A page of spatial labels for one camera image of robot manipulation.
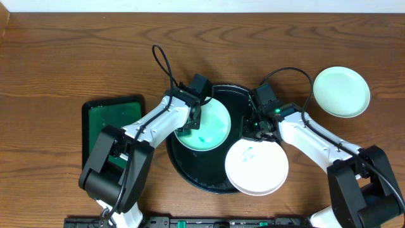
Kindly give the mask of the mint green plate bottom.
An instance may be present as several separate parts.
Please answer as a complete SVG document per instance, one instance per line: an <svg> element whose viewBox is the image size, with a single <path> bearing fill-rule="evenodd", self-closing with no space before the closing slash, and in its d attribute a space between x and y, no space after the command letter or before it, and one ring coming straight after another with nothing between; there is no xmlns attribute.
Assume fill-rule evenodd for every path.
<svg viewBox="0 0 405 228"><path fill-rule="evenodd" d="M212 98L201 107L199 129L175 131L176 138L186 148L209 151L225 142L231 129L231 117L224 104Z"/></svg>

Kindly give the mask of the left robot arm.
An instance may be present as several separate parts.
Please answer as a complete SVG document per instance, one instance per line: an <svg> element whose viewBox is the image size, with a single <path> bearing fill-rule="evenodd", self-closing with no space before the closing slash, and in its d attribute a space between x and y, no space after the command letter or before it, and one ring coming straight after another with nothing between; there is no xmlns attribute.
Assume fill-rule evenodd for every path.
<svg viewBox="0 0 405 228"><path fill-rule="evenodd" d="M198 129L201 107L213 95L212 83L196 74L189 85L171 86L161 103L140 120L116 128L105 126L82 168L78 185L103 210L99 227L138 227L137 201L143 191L154 150L178 129Z"/></svg>

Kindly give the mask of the mint green plate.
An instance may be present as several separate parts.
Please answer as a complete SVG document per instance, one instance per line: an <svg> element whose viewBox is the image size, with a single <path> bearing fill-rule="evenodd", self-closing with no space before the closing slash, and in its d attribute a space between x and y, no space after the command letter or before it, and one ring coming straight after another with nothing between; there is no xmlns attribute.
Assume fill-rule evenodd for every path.
<svg viewBox="0 0 405 228"><path fill-rule="evenodd" d="M224 104L212 98L201 107L199 129L175 131L176 138L186 148L209 151L225 142L231 129L231 117Z"/></svg>
<svg viewBox="0 0 405 228"><path fill-rule="evenodd" d="M340 118L353 118L369 106L370 88L354 70L333 66L315 78L313 92L316 102L327 113Z"/></svg>

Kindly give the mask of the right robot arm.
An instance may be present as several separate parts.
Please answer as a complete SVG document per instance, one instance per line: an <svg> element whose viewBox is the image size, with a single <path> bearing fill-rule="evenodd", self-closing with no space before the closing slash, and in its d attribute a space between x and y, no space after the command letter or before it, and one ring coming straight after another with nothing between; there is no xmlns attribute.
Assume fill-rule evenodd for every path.
<svg viewBox="0 0 405 228"><path fill-rule="evenodd" d="M313 227L380 227L404 214L404 198L385 152L351 144L294 103L283 104L269 84L249 93L252 115L242 136L263 145L285 142L313 160L328 177L331 205L309 217Z"/></svg>

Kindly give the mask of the mint green plate top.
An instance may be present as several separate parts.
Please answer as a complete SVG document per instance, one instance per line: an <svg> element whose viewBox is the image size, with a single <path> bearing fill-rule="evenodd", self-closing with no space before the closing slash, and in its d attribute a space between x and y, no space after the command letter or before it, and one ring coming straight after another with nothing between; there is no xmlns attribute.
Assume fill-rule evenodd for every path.
<svg viewBox="0 0 405 228"><path fill-rule="evenodd" d="M370 88L354 70L333 66L315 78L313 92L316 102L327 113L340 118L353 118L369 106Z"/></svg>

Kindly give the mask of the pink white plate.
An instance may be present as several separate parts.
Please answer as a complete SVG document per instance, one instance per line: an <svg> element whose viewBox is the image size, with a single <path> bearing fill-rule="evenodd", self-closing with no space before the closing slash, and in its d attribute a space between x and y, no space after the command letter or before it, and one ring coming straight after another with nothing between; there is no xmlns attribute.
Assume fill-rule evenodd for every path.
<svg viewBox="0 0 405 228"><path fill-rule="evenodd" d="M276 142L240 139L226 155L225 172L230 183L240 192L264 196L284 184L289 162L285 151Z"/></svg>

